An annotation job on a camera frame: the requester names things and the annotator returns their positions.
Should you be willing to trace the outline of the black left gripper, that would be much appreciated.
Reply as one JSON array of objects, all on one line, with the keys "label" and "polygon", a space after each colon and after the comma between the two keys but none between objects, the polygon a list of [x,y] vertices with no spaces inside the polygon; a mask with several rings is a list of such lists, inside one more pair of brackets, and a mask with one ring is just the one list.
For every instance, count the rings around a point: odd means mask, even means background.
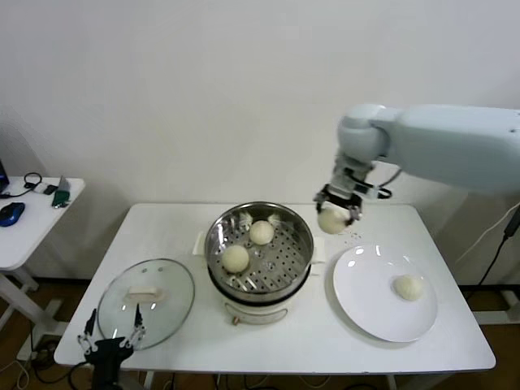
[{"label": "black left gripper", "polygon": [[133,329],[127,338],[118,337],[94,341],[93,331],[97,320],[97,310],[84,325],[84,331],[77,336],[77,342],[83,349],[85,361],[93,366],[92,389],[121,389],[119,372],[123,361],[130,358],[133,349],[143,339],[146,329],[143,323],[140,305],[136,305]]}]

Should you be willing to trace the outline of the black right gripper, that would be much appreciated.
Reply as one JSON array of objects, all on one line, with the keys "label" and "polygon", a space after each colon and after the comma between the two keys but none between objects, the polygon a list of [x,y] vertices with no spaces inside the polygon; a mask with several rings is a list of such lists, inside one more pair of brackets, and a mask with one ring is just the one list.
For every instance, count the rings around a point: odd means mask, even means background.
[{"label": "black right gripper", "polygon": [[[338,199],[336,204],[347,211],[346,226],[350,226],[362,217],[360,199],[370,194],[373,186],[366,182],[366,177],[372,171],[372,164],[359,162],[349,157],[336,157],[332,176],[327,184],[327,191]],[[328,196],[319,191],[313,198],[318,214],[322,212],[323,204]]]}]

